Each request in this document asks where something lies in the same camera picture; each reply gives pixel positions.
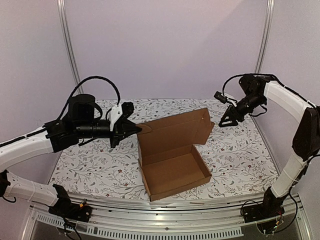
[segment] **box lid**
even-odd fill
[[[144,122],[138,140],[142,157],[192,144],[205,144],[214,123],[207,108]]]

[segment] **cardboard box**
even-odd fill
[[[214,127],[207,108],[138,125],[139,166],[150,201],[206,184],[212,176],[194,144]]]

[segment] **floral tablecloth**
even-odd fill
[[[129,118],[142,123],[195,109],[208,108],[216,123],[205,145],[196,145],[212,173],[210,183],[165,198],[194,200],[231,197],[264,192],[275,180],[276,168],[252,119],[236,127],[220,128],[225,104],[215,99],[136,99]],[[113,100],[97,101],[106,112]],[[138,166],[137,136],[114,149],[108,139],[64,150],[50,179],[69,192],[123,199],[147,200]]]

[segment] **table surface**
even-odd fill
[[[215,99],[135,99],[129,118],[143,123],[200,108],[208,108],[213,128],[205,145],[196,145],[212,173],[206,185],[164,200],[213,199],[261,193],[278,177],[274,163],[251,117],[238,126],[220,128],[225,104]],[[116,102],[100,100],[105,113]],[[64,150],[56,164],[51,184],[69,192],[149,201],[138,165],[138,141],[133,135],[110,148],[108,139]]]

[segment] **purple wall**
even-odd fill
[[[56,1],[0,1],[0,142],[28,133],[55,119],[74,80],[66,54]],[[10,168],[47,183],[56,154]],[[0,239],[17,240],[29,203],[0,199]]]
[[[125,99],[212,98],[230,76],[252,72],[267,1],[66,1],[81,78],[102,75]],[[103,82],[84,85],[114,99]]]
[[[262,71],[275,74],[306,99],[320,104],[320,2],[276,1]],[[258,118],[276,161],[282,169],[289,157],[298,123],[268,103],[268,113]],[[314,239],[320,235],[320,159],[314,159],[297,185]]]

